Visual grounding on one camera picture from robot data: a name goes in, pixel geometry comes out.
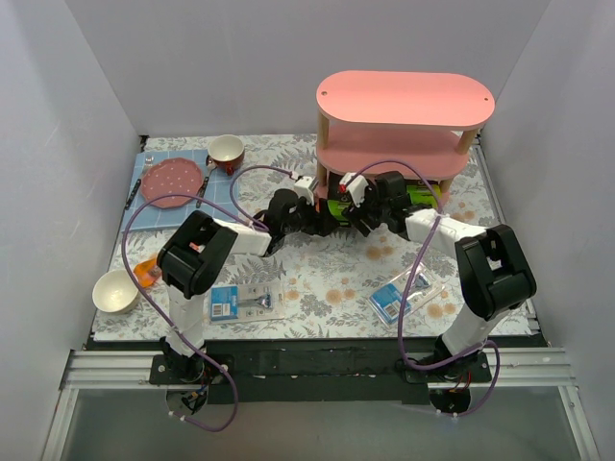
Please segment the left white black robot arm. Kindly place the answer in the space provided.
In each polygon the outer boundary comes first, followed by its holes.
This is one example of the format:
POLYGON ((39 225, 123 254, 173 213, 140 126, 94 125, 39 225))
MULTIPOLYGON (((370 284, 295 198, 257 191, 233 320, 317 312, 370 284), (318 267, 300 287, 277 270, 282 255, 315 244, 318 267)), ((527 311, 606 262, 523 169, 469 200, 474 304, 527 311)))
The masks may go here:
POLYGON ((276 191, 268 208, 254 218, 263 229, 217 221, 195 210, 158 254, 172 322, 164 338, 163 353, 173 357, 171 372, 182 383, 192 384, 203 376, 205 362, 196 350, 205 343, 206 293, 229 255, 269 256, 283 246, 291 233, 327 236, 340 227, 325 199, 311 205, 307 198, 285 188, 276 191))

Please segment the black green Gillette razor box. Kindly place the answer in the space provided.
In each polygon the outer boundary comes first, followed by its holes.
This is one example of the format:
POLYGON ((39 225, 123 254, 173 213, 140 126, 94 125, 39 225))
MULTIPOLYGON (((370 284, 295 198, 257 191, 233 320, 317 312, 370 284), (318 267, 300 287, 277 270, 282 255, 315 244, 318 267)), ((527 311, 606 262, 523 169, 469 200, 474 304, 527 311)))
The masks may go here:
POLYGON ((331 216, 335 217, 341 223, 340 228, 354 229, 344 215, 344 210, 352 205, 352 201, 349 196, 342 195, 338 191, 338 183, 343 176, 335 173, 330 173, 328 175, 327 185, 324 189, 324 199, 329 201, 331 216))

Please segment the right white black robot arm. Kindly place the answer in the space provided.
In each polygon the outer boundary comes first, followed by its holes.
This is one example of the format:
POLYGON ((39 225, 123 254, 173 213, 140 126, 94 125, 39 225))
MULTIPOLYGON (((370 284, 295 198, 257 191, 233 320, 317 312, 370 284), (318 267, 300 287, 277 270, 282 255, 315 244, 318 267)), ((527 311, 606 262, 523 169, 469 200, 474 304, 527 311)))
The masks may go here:
POLYGON ((351 199, 344 216, 361 232, 384 224, 403 239, 420 242, 422 253, 434 247, 456 261, 463 307, 438 337, 431 363, 421 364, 406 354, 402 360, 411 370, 436 370, 450 382, 461 379, 470 369, 468 356, 493 347, 488 338, 493 328, 536 292, 514 230, 507 225, 469 225, 445 214, 441 206, 414 204, 397 171, 373 180, 348 173, 338 189, 351 199))

